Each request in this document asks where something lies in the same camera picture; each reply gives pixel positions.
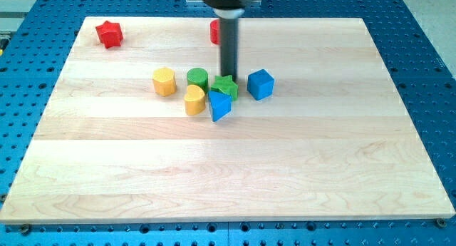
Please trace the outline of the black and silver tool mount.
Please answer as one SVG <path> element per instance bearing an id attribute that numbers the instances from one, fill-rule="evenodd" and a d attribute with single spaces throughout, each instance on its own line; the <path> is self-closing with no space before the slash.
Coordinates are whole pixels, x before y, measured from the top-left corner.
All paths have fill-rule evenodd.
<path id="1" fill-rule="evenodd" d="M 254 0 L 203 0 L 222 19 L 238 19 Z"/>

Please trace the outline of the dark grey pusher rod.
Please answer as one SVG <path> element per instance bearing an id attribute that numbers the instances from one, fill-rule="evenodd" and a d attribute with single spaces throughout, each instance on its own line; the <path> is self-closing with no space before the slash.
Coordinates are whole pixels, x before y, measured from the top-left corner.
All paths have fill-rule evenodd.
<path id="1" fill-rule="evenodd" d="M 237 80 L 238 19 L 219 19 L 220 75 Z"/>

